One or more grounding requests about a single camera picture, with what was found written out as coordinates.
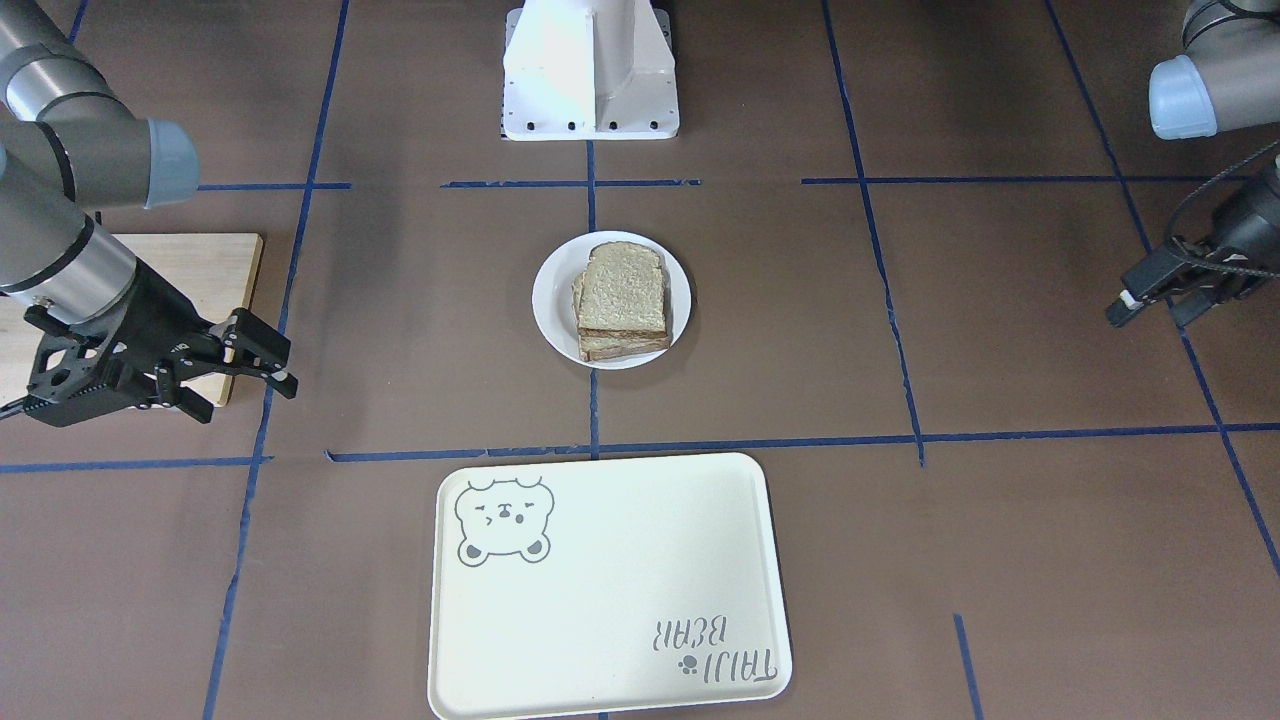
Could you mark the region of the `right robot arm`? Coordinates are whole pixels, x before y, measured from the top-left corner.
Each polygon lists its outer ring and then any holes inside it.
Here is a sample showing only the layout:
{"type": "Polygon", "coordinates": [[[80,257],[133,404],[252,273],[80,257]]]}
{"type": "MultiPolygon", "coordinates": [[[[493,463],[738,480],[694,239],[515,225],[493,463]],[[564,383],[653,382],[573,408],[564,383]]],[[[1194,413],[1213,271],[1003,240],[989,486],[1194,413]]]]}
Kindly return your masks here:
{"type": "Polygon", "coordinates": [[[138,118],[33,1],[1,8],[1,287],[42,334],[3,416],[70,427],[128,407],[214,406],[189,388],[250,375],[293,398],[291,342],[244,307],[219,323],[102,228],[96,211],[184,202],[200,160],[174,122],[138,118]]]}

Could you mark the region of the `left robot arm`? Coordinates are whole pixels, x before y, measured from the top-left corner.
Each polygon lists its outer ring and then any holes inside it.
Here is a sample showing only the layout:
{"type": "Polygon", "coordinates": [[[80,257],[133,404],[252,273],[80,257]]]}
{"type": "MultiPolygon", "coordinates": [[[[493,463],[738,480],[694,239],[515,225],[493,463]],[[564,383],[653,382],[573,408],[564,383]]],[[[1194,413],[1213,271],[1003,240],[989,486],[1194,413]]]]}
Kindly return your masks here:
{"type": "MultiPolygon", "coordinates": [[[[1181,24],[1181,54],[1152,69],[1149,122],[1162,140],[1208,138],[1277,123],[1279,5],[1275,1],[1192,1],[1181,24]]],[[[1147,307],[1172,301],[1184,328],[1208,310],[1245,299],[1277,279],[1277,143],[1217,173],[1185,196],[1164,227],[1162,242],[1121,278],[1107,310],[1124,327],[1147,307]],[[1268,164],[1219,204],[1199,240],[1179,231],[1201,196],[1252,161],[1268,164]]]]}

